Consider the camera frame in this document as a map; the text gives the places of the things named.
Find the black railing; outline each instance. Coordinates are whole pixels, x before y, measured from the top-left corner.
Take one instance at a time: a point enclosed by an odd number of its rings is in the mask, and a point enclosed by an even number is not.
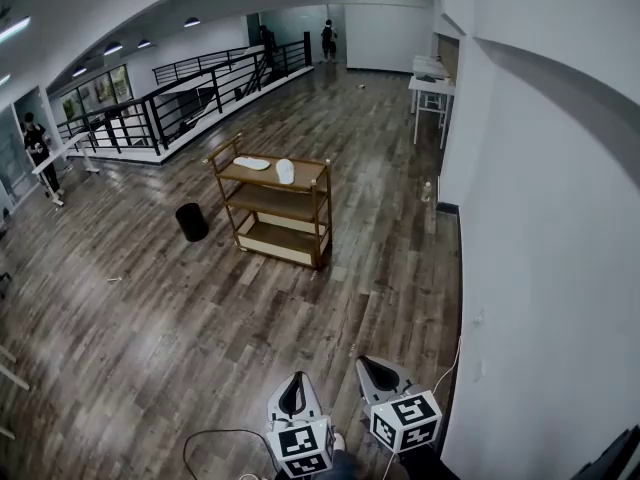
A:
[[[64,140],[86,133],[83,144],[92,149],[118,153],[153,148],[156,155],[200,119],[266,85],[311,64],[310,36],[281,45],[269,56],[256,50],[179,76],[143,98],[89,112],[58,125]]]
[[[156,83],[158,85],[168,84],[175,82],[180,78],[185,78],[194,73],[198,73],[202,70],[208,69],[220,62],[229,61],[235,57],[239,57],[247,50],[246,46],[241,48],[232,48],[230,50],[222,50],[215,53],[208,53],[207,55],[201,55],[199,57],[191,57],[190,59],[181,60],[180,62],[174,62],[173,64],[167,64],[160,66],[153,70],[153,74],[156,77]]]

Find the black trash can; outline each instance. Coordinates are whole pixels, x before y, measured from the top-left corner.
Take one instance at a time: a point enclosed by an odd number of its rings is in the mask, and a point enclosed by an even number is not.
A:
[[[187,203],[178,208],[176,219],[189,242],[199,242],[209,233],[209,226],[197,203]]]

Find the black pants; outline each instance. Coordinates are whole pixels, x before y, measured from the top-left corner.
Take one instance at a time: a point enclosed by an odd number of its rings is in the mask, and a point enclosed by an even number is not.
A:
[[[35,155],[32,156],[33,158],[33,163],[36,164],[36,166],[40,165],[42,162],[44,162],[47,158],[49,158],[49,156],[45,156],[45,157],[36,157]],[[47,178],[47,181],[49,182],[49,186],[51,187],[51,190],[53,190],[54,192],[57,192],[58,190],[60,190],[60,183],[58,183],[58,177],[56,176],[56,168],[53,166],[53,164],[45,167],[42,171],[42,174]]]

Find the ceiling light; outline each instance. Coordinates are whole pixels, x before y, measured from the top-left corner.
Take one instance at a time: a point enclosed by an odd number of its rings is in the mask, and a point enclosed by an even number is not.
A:
[[[27,28],[27,25],[29,24],[30,21],[31,21],[31,18],[29,16],[27,16],[26,18],[24,18],[23,20],[19,21],[15,25],[12,25],[8,29],[3,30],[2,32],[0,32],[0,43],[2,43],[3,41],[9,39],[12,35],[17,34],[21,30],[24,30],[25,28]]]
[[[104,51],[105,55],[111,55],[112,53],[117,52],[118,50],[122,50],[122,45],[118,42],[115,43],[109,43],[109,45],[107,46],[107,48]]]
[[[199,25],[200,20],[198,18],[191,17],[187,21],[184,22],[184,27],[193,27],[194,25]]]

